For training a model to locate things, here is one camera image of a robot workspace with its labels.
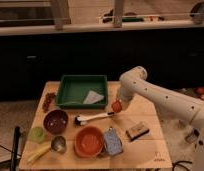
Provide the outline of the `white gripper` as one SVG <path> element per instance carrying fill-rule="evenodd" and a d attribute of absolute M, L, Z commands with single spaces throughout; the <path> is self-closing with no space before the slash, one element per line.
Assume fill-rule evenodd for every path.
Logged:
<path fill-rule="evenodd" d="M 116 99 L 120 102 L 122 109 L 126 110 L 129 107 L 131 100 L 133 99 L 133 93 L 124 87 L 120 87 L 117 90 Z"/>

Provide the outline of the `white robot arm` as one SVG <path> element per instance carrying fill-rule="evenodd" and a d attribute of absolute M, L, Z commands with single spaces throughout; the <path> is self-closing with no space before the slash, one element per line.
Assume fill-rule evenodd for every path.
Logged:
<path fill-rule="evenodd" d="M 147 71 L 142 66 L 124 72 L 119 77 L 117 97 L 122 102 L 130 102 L 135 94 L 139 94 L 198 130 L 192 171 L 204 171 L 204 101 L 151 84 L 146 79 Z"/>

